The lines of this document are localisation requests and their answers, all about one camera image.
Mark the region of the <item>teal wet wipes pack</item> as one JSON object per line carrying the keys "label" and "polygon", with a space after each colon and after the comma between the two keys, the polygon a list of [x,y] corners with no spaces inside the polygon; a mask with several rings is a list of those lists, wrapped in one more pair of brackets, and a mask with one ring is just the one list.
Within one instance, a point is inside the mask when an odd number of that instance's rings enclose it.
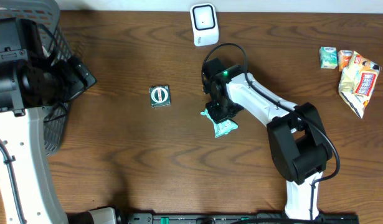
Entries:
{"label": "teal wet wipes pack", "polygon": [[231,131],[236,130],[239,126],[237,123],[232,121],[231,119],[227,119],[225,121],[216,123],[211,116],[208,113],[208,110],[205,109],[204,111],[200,112],[202,116],[205,116],[207,119],[209,119],[213,126],[214,126],[214,134],[215,138],[219,138],[221,136],[229,134]]}

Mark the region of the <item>dark green snack pack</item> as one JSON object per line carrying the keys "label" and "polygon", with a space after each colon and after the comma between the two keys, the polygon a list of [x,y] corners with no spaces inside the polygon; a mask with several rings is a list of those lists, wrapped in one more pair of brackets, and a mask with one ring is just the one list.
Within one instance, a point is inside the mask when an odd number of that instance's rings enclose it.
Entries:
{"label": "dark green snack pack", "polygon": [[168,85],[151,87],[149,96],[153,108],[171,105],[171,94]]}

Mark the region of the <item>green Kleenex tissue pack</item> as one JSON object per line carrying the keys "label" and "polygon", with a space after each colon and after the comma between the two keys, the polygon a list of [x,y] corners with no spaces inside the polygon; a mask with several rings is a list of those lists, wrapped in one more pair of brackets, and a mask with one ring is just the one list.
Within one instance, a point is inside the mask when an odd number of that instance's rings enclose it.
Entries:
{"label": "green Kleenex tissue pack", "polygon": [[335,69],[338,66],[338,55],[335,47],[321,47],[319,49],[321,68]]}

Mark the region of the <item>orange Kleenex tissue pack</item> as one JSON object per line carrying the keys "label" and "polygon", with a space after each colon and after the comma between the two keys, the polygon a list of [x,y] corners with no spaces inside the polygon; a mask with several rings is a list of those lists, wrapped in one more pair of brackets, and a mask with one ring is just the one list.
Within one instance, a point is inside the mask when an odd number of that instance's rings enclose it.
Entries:
{"label": "orange Kleenex tissue pack", "polygon": [[338,52],[338,67],[340,72],[349,65],[353,53],[352,50],[340,50]]}

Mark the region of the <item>yellow snack bag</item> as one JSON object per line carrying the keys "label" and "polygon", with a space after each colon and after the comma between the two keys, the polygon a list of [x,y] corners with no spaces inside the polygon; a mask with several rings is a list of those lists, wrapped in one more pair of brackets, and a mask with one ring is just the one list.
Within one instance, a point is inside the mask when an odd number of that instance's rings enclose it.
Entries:
{"label": "yellow snack bag", "polygon": [[342,70],[338,93],[360,119],[371,100],[381,69],[375,62],[353,51],[348,65]]}

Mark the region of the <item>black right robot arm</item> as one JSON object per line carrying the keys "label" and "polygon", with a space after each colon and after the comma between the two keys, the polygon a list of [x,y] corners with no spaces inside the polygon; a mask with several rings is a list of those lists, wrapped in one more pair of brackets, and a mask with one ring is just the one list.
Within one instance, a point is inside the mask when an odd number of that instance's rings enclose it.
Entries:
{"label": "black right robot arm", "polygon": [[240,65],[227,68],[218,58],[203,64],[202,83],[211,97],[206,110],[215,124],[247,110],[266,127],[273,163],[286,180],[286,216],[317,219],[318,181],[333,156],[317,109],[276,96]]}

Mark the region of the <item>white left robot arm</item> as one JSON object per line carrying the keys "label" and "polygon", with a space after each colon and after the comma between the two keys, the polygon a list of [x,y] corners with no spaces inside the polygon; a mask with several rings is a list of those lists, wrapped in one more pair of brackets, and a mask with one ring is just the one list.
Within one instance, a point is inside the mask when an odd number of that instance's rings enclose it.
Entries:
{"label": "white left robot arm", "polygon": [[29,19],[0,19],[0,192],[8,223],[67,223],[47,162],[45,109],[96,82],[78,57],[45,55],[43,28]]}

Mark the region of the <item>white barcode scanner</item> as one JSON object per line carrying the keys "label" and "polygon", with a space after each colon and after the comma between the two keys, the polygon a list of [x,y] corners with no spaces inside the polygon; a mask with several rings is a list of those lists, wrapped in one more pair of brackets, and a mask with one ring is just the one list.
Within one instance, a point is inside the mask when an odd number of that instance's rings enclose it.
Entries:
{"label": "white barcode scanner", "polygon": [[190,8],[194,45],[202,47],[219,41],[219,25],[213,4],[196,4]]}

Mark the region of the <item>grey plastic mesh basket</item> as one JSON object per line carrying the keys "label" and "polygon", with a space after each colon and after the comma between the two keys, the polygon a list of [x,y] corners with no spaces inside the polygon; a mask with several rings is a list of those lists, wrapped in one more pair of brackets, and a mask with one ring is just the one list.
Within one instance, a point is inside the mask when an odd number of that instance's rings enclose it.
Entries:
{"label": "grey plastic mesh basket", "polygon": [[[58,43],[58,60],[67,60],[72,50],[59,26],[60,8],[54,0],[0,0],[0,19],[16,17],[30,19],[48,28]],[[47,155],[57,153],[62,145],[68,118],[44,124],[44,146]]]}

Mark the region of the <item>black mounting rail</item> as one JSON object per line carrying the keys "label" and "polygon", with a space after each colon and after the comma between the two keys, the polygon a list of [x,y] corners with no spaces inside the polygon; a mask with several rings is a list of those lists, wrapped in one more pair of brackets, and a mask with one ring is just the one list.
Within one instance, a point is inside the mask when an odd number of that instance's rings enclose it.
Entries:
{"label": "black mounting rail", "polygon": [[291,219],[283,212],[249,214],[157,214],[146,211],[125,213],[115,207],[99,207],[81,213],[69,213],[69,223],[118,223],[118,224],[235,224],[235,223],[330,223],[359,224],[354,214],[324,214],[314,220]]}

